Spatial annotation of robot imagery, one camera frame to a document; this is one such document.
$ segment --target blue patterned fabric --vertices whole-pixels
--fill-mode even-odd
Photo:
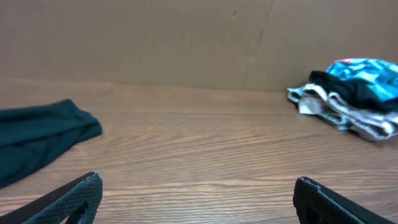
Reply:
[[[327,73],[340,80],[360,78],[369,82],[368,87],[381,102],[398,97],[398,65],[380,59],[347,58],[337,60]]]

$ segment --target green fabric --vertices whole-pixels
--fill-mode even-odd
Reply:
[[[0,187],[51,163],[74,144],[102,133],[71,100],[0,110]]]

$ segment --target black fabric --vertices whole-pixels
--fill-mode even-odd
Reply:
[[[102,133],[71,100],[0,110],[0,187],[51,163],[74,144]]]
[[[293,204],[301,224],[394,224],[308,177],[297,179]]]
[[[372,109],[383,113],[398,112],[398,98],[381,102],[368,88],[369,82],[359,78],[340,80],[338,77],[322,71],[312,71],[310,81],[322,86],[327,92],[337,92],[345,102],[359,109]]]

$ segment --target dark green cloth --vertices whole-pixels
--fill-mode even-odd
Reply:
[[[0,187],[43,168],[74,144],[101,133],[97,119],[71,100],[0,110]]]
[[[359,109],[370,109],[383,113],[398,112],[398,98],[381,101],[368,87],[369,82],[360,78],[340,80],[322,71],[312,71],[310,81],[322,86],[327,92],[337,92],[345,102]]]

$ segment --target pile of clothes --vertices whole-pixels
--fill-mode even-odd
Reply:
[[[368,141],[398,134],[398,65],[370,58],[337,60],[309,82],[289,88],[301,114],[318,116],[337,130],[352,130]]]

